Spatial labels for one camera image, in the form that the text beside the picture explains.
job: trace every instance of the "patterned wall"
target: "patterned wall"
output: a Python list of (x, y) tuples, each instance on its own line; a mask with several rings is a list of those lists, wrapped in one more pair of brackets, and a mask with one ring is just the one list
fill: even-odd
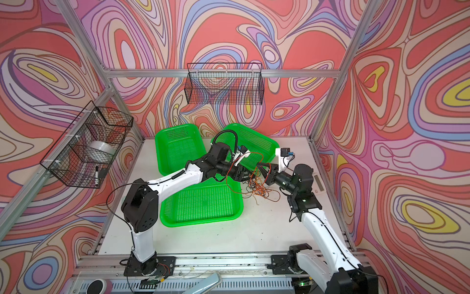
[(338, 68), (363, 0), (72, 1), (109, 68), (186, 68), (258, 60), (265, 68)]
[(263, 105), (188, 105), (179, 78), (115, 78), (114, 84), (146, 137), (185, 123), (214, 136), (235, 122), (265, 135), (310, 135), (333, 79), (279, 80), (277, 93), (265, 89)]
[[(1, 209), (103, 90), (52, 2), (0, 2)], [(0, 242), (0, 294), (61, 290), (91, 249), (107, 215), (105, 199), (123, 182), (139, 144), (135, 134), (127, 137), (99, 190), (47, 182)]]
[(470, 1), (385, 0), (315, 138), (390, 293), (470, 292), (469, 68)]

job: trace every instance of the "black wire basket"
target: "black wire basket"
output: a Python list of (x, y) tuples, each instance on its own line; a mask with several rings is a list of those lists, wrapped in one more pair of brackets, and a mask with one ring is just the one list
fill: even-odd
[(262, 105), (261, 63), (188, 63), (188, 104)]
[(126, 113), (95, 106), (59, 155), (41, 165), (66, 186), (100, 188), (132, 124)]

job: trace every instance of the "green plastic tray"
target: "green plastic tray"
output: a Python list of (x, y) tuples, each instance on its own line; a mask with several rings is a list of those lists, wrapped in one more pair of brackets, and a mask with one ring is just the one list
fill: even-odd
[[(245, 145), (248, 150), (263, 154), (263, 162), (271, 162), (276, 156), (276, 148), (279, 148), (279, 144), (273, 139), (240, 124), (230, 124), (224, 128), (224, 130), (227, 129), (234, 130), (237, 133), (239, 146)], [(224, 133), (217, 138), (217, 142), (224, 142), (233, 149), (235, 137), (231, 133)], [(243, 158), (240, 164), (250, 170), (255, 170), (260, 160), (261, 155), (252, 153)]]
[[(241, 192), (239, 182), (231, 178), (228, 185)], [(162, 202), (160, 220), (167, 227), (180, 227), (208, 222), (230, 221), (243, 212), (241, 194), (232, 192), (225, 181), (209, 179), (187, 187)]]
[(196, 125), (186, 124), (161, 130), (155, 136), (158, 171), (169, 175), (184, 168), (188, 160), (206, 154), (201, 134)]

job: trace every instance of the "robotic arm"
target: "robotic arm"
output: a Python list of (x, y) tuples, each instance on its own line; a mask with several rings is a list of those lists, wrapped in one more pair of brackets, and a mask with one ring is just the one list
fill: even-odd
[[(151, 228), (157, 221), (159, 203), (178, 191), (217, 174), (230, 176), (239, 182), (250, 178), (252, 171), (238, 165), (243, 157), (249, 155), (249, 151), (244, 146), (239, 147), (232, 154), (232, 161), (228, 162), (226, 158), (229, 151), (227, 144), (214, 143), (207, 154), (188, 161), (185, 168), (149, 182), (139, 179), (134, 182), (136, 185), (131, 186), (121, 210), (125, 220), (133, 227), (134, 248), (129, 262), (137, 264), (142, 275), (152, 275), (158, 265)], [(285, 150), (276, 153), (282, 157), (279, 162), (294, 155)], [(326, 264), (319, 261), (308, 244), (295, 245), (289, 248), (289, 269), (293, 273), (306, 271), (326, 294), (378, 293), (378, 280), (374, 270), (371, 267), (362, 267), (361, 262), (348, 251), (312, 193), (313, 169), (308, 165), (298, 164), (290, 175), (284, 171), (285, 165), (279, 169), (277, 164), (258, 163), (258, 168), (268, 186), (275, 183), (282, 191), (289, 193), (285, 195), (291, 211), (313, 236), (326, 261)]]

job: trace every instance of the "wire mesh basket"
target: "wire mesh basket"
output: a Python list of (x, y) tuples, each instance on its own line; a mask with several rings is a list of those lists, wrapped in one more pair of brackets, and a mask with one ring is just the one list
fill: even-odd
[(187, 67), (188, 104), (263, 104), (261, 63), (188, 63)]
[(69, 187), (100, 188), (132, 124), (126, 113), (95, 106), (59, 155), (41, 165)]

